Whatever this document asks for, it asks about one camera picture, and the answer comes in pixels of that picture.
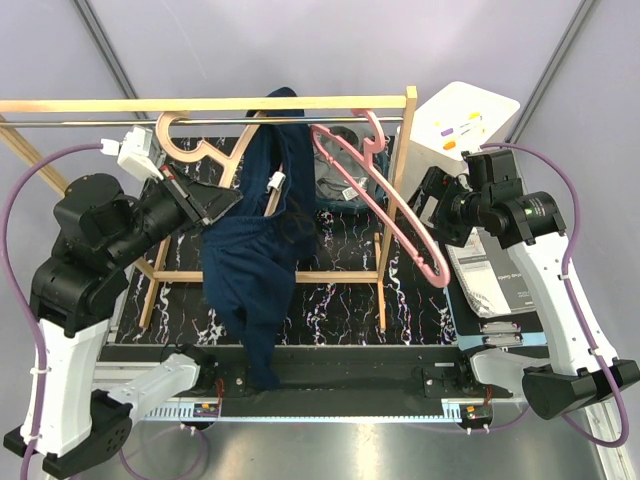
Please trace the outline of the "navy blue shorts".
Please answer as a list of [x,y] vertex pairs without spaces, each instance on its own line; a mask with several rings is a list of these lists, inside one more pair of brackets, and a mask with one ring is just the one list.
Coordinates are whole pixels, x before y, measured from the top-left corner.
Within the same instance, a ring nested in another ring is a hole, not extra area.
[[270,390],[279,385],[271,362],[296,267],[317,247],[309,125],[258,126],[239,189],[241,201],[201,234],[203,292],[227,335],[245,347],[251,385]]

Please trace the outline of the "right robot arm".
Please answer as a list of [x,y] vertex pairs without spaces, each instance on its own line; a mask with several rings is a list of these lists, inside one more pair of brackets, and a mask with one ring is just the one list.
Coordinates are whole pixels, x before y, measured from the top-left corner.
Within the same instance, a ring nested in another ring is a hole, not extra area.
[[430,167],[410,206],[421,214],[428,199],[436,199],[430,230],[448,249],[464,246],[474,229],[498,241],[524,280],[548,355],[526,357],[515,342],[486,342],[466,350],[455,387],[470,397],[488,385],[522,395],[545,420],[618,399],[638,382],[639,366],[620,358],[600,329],[572,264],[575,240],[554,198],[524,192],[509,149],[463,158],[468,171],[458,176]]

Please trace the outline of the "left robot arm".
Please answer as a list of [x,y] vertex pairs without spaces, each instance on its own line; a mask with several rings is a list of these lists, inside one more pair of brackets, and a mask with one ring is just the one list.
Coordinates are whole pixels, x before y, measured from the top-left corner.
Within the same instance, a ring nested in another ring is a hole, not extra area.
[[211,226],[241,197],[167,166],[143,199],[105,173],[69,185],[53,210],[59,235],[31,283],[28,310],[42,341],[28,414],[4,437],[8,450],[39,453],[46,473],[66,479],[112,458],[133,426],[168,399],[216,386],[215,357],[195,346],[173,349],[120,386],[101,390],[93,380],[116,301],[129,285],[127,268],[171,234]]

